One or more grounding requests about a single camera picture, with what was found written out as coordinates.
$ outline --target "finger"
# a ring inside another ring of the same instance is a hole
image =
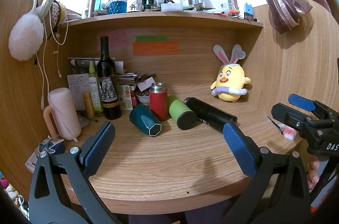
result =
[[[313,190],[314,184],[311,181],[307,181],[307,183],[308,183],[308,189]]]
[[[314,184],[319,182],[319,175],[315,169],[308,172],[308,180]]]
[[[312,165],[313,169],[318,169],[319,166],[320,166],[320,161],[319,160],[313,161],[313,162],[311,162],[311,165]]]

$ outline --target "white earmuff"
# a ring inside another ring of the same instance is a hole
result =
[[[11,56],[19,61],[29,60],[38,52],[42,44],[44,26],[41,21],[49,11],[53,0],[44,0],[38,8],[36,3],[37,1],[33,0],[32,10],[19,18],[8,39]]]

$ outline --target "green sticky note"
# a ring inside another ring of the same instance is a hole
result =
[[[166,41],[168,40],[168,36],[164,35],[143,35],[143,36],[135,36],[136,42],[147,42],[147,41]]]

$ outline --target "orange sticky note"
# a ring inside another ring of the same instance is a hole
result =
[[[177,41],[133,42],[133,56],[177,55]]]

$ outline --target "yellow chick plush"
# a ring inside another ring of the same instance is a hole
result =
[[[244,84],[251,82],[250,78],[245,77],[245,72],[241,66],[236,64],[238,59],[245,58],[245,52],[241,50],[240,45],[235,45],[229,61],[221,46],[214,45],[213,51],[223,65],[219,69],[217,79],[210,87],[212,95],[218,95],[221,100],[227,102],[235,102],[241,95],[248,93],[248,90],[243,89],[243,87]]]

